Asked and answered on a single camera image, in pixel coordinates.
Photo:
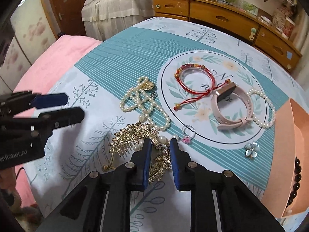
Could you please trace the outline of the gold leaf brooch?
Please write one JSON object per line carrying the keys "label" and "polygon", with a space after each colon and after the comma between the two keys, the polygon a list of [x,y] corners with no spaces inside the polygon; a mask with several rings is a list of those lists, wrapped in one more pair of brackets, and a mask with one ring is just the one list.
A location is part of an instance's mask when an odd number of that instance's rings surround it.
{"label": "gold leaf brooch", "polygon": [[166,172],[171,172],[171,157],[169,145],[161,145],[157,147],[158,154],[154,158],[149,169],[148,183],[152,184],[162,180]]}

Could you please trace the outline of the gold rhinestone hair comb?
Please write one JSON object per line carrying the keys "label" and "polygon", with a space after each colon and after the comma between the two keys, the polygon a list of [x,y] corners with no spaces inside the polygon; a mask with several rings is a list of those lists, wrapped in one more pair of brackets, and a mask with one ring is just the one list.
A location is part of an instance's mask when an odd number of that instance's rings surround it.
{"label": "gold rhinestone hair comb", "polygon": [[143,145],[140,144],[140,140],[142,139],[149,138],[155,147],[162,148],[158,134],[159,132],[152,125],[142,122],[128,124],[125,128],[114,133],[114,137],[109,143],[111,158],[109,163],[103,166],[103,171],[108,172],[115,169],[113,163],[116,155],[123,157],[128,156],[136,149],[141,150]]}

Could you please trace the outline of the silver ring pink stone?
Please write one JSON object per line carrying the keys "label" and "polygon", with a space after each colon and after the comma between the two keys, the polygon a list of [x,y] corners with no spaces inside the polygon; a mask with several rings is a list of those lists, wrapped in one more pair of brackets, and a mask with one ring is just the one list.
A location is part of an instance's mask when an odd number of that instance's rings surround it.
{"label": "silver ring pink stone", "polygon": [[190,144],[194,139],[196,132],[193,126],[191,125],[184,125],[182,128],[182,142],[185,144]]}

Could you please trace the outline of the pink strap smart watch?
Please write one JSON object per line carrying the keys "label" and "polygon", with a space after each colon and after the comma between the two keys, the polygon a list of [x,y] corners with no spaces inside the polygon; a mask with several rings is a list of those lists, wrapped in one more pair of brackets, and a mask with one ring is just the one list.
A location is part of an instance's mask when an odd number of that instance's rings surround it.
{"label": "pink strap smart watch", "polygon": [[252,121],[254,111],[248,93],[234,82],[222,86],[213,94],[211,108],[219,131],[244,127]]}

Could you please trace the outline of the blue crystal flower brooch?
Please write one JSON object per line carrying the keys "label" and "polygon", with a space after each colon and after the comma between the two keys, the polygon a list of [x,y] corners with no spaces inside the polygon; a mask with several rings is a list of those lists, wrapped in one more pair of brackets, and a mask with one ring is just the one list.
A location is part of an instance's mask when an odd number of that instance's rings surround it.
{"label": "blue crystal flower brooch", "polygon": [[251,160],[254,160],[258,156],[258,151],[260,150],[260,146],[257,141],[249,142],[244,146],[245,152],[244,156]]}

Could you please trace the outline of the peach cardboard box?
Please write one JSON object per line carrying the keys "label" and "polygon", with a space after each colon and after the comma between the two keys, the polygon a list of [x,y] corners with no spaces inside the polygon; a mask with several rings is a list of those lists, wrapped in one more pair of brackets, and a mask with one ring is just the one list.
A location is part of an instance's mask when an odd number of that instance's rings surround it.
{"label": "peach cardboard box", "polygon": [[[292,203],[295,160],[300,160],[300,188]],[[293,99],[277,111],[274,150],[269,181],[262,203],[276,218],[295,215],[308,208],[308,113]]]}

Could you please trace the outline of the clear bangle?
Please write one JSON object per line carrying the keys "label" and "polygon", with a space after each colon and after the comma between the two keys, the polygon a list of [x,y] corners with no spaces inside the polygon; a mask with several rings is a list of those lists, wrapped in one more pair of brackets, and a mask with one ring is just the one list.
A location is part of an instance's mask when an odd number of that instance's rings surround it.
{"label": "clear bangle", "polygon": [[213,87],[213,77],[205,69],[192,67],[182,71],[180,81],[193,92],[204,93]]}

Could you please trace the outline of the pink blanket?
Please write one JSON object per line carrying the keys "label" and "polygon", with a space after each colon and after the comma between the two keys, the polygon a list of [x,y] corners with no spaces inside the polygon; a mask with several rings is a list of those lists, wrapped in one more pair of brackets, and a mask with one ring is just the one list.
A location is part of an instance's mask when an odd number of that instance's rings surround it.
{"label": "pink blanket", "polygon": [[66,93],[69,107],[81,107],[85,119],[79,124],[54,130],[45,146],[45,156],[23,164],[18,177],[17,191],[23,206],[36,203],[46,216],[66,197],[89,171],[85,145],[92,128],[90,112],[97,90],[93,80],[75,64],[101,44],[100,40],[85,36],[64,35],[45,51],[21,78],[15,91],[32,90],[36,93]]}

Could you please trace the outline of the floral wardrobe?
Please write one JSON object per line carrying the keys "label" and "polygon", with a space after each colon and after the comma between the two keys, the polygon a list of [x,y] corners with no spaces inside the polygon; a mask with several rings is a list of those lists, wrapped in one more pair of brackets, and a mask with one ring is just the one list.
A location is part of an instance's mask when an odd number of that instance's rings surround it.
{"label": "floral wardrobe", "polygon": [[56,41],[41,0],[22,0],[10,22],[15,34],[1,66],[1,94],[14,91],[23,75]]}

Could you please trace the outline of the teal white printed bedsheet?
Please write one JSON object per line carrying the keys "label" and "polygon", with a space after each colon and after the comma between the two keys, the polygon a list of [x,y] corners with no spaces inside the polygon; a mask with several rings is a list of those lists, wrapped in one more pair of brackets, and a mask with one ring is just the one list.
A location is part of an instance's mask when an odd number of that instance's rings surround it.
{"label": "teal white printed bedsheet", "polygon": [[[101,171],[110,161],[109,143],[114,133],[139,120],[139,109],[125,113],[120,102],[137,85],[138,79],[145,76],[155,82],[157,92],[157,107],[150,117],[159,126],[171,118],[163,136],[183,136],[183,126],[193,126],[196,135],[182,148],[213,171],[234,171],[261,198],[272,164],[274,129],[265,130],[251,123],[235,130],[219,131],[209,97],[173,113],[172,106],[189,97],[173,76],[185,63],[206,66],[217,83],[230,79],[245,91],[260,89],[276,108],[292,98],[308,109],[308,96],[294,78],[242,41],[193,23],[149,19],[102,42],[75,64],[97,85],[97,90],[89,94],[97,99],[89,110],[89,127],[93,130],[84,142],[90,150],[86,157],[89,171],[85,176],[94,170]],[[244,146],[253,141],[257,141],[260,150],[251,160],[244,156]]]}

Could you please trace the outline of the brown wooden door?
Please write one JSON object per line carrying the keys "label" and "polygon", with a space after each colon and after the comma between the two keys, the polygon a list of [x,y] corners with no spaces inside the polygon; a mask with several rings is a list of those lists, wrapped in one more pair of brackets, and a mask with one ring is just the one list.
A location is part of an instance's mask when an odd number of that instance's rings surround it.
{"label": "brown wooden door", "polygon": [[85,0],[49,0],[62,33],[72,36],[86,35],[81,11]]}

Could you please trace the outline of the white ruffled cover furniture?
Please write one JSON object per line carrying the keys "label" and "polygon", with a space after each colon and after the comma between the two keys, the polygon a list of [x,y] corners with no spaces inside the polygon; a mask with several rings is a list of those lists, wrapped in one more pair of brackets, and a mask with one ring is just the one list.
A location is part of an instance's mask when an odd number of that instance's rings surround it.
{"label": "white ruffled cover furniture", "polygon": [[105,41],[154,16],[152,0],[86,0],[81,11],[88,37]]}

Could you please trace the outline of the wooden dresser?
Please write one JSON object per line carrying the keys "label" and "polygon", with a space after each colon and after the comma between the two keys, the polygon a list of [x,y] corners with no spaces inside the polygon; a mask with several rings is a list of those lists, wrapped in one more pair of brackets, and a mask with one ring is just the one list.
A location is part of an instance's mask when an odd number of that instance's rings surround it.
{"label": "wooden dresser", "polygon": [[273,26],[235,7],[210,0],[153,0],[157,17],[200,23],[245,41],[292,72],[302,54]]}

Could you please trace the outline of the red patterned paper cup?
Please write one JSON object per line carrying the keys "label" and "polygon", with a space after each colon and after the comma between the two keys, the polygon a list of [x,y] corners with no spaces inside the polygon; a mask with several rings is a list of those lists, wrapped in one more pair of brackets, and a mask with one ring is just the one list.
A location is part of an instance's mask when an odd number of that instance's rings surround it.
{"label": "red patterned paper cup", "polygon": [[282,35],[285,39],[289,39],[292,35],[292,31],[294,30],[295,22],[292,21],[289,17],[285,18],[284,28]]}

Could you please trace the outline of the white patterned jar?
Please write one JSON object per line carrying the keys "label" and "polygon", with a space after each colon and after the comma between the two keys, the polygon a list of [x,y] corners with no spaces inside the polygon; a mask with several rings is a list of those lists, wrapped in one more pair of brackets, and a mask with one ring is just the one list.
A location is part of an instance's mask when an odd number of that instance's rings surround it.
{"label": "white patterned jar", "polygon": [[279,31],[283,32],[285,26],[285,14],[281,10],[277,9],[274,11],[272,16],[272,25]]}

